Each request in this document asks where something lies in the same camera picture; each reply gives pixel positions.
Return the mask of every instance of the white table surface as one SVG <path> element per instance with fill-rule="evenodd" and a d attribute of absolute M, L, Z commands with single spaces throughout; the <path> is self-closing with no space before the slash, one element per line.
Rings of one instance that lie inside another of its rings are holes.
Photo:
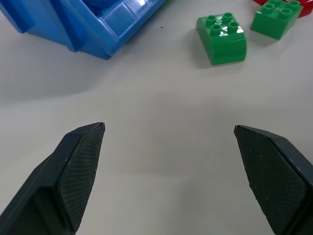
<path fill-rule="evenodd" d="M 0 212 L 65 133 L 104 121 L 78 235 L 273 235 L 233 128 L 280 134 L 313 160 L 313 15 L 275 41 L 249 30 L 257 8 L 173 0 L 109 61 L 18 34 L 0 15 Z M 224 12 L 248 54 L 212 67 L 195 23 Z"/>

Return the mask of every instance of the blue plastic container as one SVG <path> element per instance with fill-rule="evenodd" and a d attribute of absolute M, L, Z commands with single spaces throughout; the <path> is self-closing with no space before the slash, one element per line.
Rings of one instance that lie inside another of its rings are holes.
<path fill-rule="evenodd" d="M 165 0 L 0 0 L 20 33 L 109 59 Z"/>

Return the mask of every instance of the lego brick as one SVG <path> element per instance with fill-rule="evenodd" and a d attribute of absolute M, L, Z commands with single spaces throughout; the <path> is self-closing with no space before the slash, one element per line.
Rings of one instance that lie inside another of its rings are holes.
<path fill-rule="evenodd" d="M 232 13 L 199 18 L 197 31 L 212 65 L 245 60 L 246 36 Z"/>
<path fill-rule="evenodd" d="M 279 40 L 293 26 L 302 8 L 294 0 L 269 0 L 256 12 L 251 30 Z"/>
<path fill-rule="evenodd" d="M 259 5 L 263 6 L 268 0 L 254 0 Z M 299 15 L 300 17 L 306 16 L 311 14 L 313 10 L 313 0 L 297 0 L 300 2 L 300 5 L 303 6 L 303 9 Z"/>
<path fill-rule="evenodd" d="M 257 4 L 263 6 L 268 0 L 253 0 L 255 1 Z"/>
<path fill-rule="evenodd" d="M 299 18 L 311 14 L 313 10 L 313 0 L 298 0 L 298 1 L 300 2 L 300 5 L 303 6 L 303 9 L 299 15 Z"/>
<path fill-rule="evenodd" d="M 0 0 L 19 33 L 109 59 L 166 0 Z"/>

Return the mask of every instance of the green lego duplo brick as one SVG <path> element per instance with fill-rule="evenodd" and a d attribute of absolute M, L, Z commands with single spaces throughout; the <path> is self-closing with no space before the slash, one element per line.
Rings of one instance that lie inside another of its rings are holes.
<path fill-rule="evenodd" d="M 255 13 L 251 30 L 279 40 L 293 26 L 302 8 L 294 0 L 269 0 Z"/>
<path fill-rule="evenodd" d="M 246 36 L 232 13 L 199 18 L 197 31 L 212 65 L 245 60 Z"/>

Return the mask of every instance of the textured grip pad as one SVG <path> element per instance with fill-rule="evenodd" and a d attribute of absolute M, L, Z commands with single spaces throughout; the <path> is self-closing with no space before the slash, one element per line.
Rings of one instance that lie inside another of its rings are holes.
<path fill-rule="evenodd" d="M 81 138 L 57 184 L 57 192 L 75 232 L 93 187 L 103 138 L 102 128 L 99 126 Z"/>
<path fill-rule="evenodd" d="M 250 187 L 276 235 L 290 229 L 308 194 L 306 182 L 268 138 L 237 126 Z"/>

